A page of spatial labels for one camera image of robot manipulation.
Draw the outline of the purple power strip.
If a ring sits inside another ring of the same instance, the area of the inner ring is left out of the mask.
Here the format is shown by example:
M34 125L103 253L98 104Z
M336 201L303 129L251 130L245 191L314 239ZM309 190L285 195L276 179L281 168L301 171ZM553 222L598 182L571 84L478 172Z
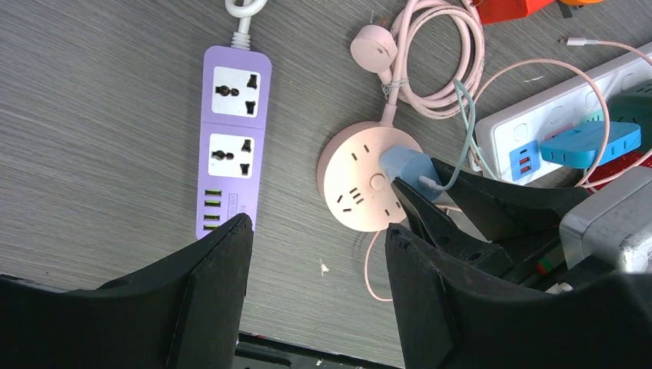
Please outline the purple power strip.
M260 52L212 46L203 61L195 235L258 212L272 63Z

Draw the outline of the pink round socket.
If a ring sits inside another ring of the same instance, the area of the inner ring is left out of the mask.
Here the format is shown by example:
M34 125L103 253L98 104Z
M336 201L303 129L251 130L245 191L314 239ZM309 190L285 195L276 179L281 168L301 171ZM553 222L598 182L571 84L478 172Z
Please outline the pink round socket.
M329 211L355 231L376 232L406 218L380 164L395 145L423 152L409 134L376 122L361 122L336 134L322 151L317 185Z

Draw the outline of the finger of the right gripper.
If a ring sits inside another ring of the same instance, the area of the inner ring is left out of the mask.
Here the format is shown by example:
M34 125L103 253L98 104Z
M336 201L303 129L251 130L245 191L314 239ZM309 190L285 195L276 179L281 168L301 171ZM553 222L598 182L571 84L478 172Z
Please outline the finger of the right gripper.
M495 277L502 277L513 268L512 258L500 245L462 231L449 215L406 181L395 178L391 187L412 233L432 247Z

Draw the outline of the white multicolour power strip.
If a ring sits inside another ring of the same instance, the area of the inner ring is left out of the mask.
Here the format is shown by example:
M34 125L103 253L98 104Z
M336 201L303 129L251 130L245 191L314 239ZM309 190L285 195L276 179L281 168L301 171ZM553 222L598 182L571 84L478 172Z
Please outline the white multicolour power strip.
M605 99L651 78L651 66L640 56L628 52L598 65L586 74L602 91ZM487 166L503 181L525 185L560 168L560 165L532 159L535 170L513 177L510 153L541 143L560 131L585 121L604 118L594 90L575 76L533 95L515 105L479 120L475 137Z

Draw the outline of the blue plug adapter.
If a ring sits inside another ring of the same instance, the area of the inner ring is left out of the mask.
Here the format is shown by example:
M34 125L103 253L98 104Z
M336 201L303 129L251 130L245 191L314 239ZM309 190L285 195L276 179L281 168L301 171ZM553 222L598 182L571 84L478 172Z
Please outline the blue plug adapter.
M604 141L603 121L589 121L555 135L541 143L543 160L569 168L588 169ZM641 129L636 123L612 121L605 152L599 165L604 165L640 147Z

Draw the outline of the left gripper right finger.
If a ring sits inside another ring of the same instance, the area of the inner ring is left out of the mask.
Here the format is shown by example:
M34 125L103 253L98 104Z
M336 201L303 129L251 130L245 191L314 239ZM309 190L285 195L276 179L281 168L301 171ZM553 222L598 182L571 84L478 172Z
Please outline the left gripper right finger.
M407 368L649 368L651 277L548 294L484 273L399 224L386 259Z

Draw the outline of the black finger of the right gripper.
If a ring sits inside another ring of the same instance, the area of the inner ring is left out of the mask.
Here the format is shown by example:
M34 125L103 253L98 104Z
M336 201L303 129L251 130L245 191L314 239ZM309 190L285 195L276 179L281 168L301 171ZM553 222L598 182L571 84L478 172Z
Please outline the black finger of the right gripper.
M582 187L532 188L460 171L447 195L489 241L557 228L589 198Z

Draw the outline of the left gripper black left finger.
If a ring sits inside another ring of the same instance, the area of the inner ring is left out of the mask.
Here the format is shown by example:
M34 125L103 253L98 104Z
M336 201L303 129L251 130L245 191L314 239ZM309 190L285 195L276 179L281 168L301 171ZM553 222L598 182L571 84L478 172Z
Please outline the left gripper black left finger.
M238 214L94 290L1 277L3 368L230 368L253 246Z

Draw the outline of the dark green cube adapter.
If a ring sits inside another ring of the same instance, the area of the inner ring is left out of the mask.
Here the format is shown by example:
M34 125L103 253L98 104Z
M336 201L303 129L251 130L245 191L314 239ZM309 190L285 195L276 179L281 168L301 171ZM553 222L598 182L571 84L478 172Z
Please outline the dark green cube adapter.
M651 149L651 80L642 81L607 101L611 121L636 123L641 129L641 144L637 149L646 153Z

